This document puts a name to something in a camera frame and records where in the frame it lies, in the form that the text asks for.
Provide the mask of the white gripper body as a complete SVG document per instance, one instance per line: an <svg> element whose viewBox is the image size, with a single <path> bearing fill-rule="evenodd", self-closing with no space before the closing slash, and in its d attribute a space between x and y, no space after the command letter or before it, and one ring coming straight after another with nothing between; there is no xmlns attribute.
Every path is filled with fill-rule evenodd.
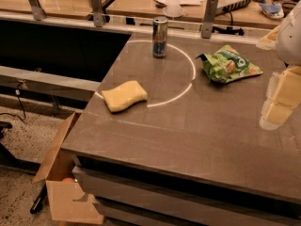
<svg viewBox="0 0 301 226"><path fill-rule="evenodd" d="M290 65L301 65L301 1L286 16L277 34L277 56Z"/></svg>

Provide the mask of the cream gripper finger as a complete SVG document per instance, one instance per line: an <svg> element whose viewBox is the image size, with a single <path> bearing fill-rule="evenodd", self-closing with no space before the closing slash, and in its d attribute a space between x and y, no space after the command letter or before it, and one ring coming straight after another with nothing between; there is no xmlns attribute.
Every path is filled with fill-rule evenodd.
<svg viewBox="0 0 301 226"><path fill-rule="evenodd" d="M277 43L277 34L279 31L279 25L272 29L268 34L261 37L256 46L263 50L275 50Z"/></svg>
<svg viewBox="0 0 301 226"><path fill-rule="evenodd" d="M276 130L301 105L301 67L292 66L282 73L273 72L261 110L260 126Z"/></svg>

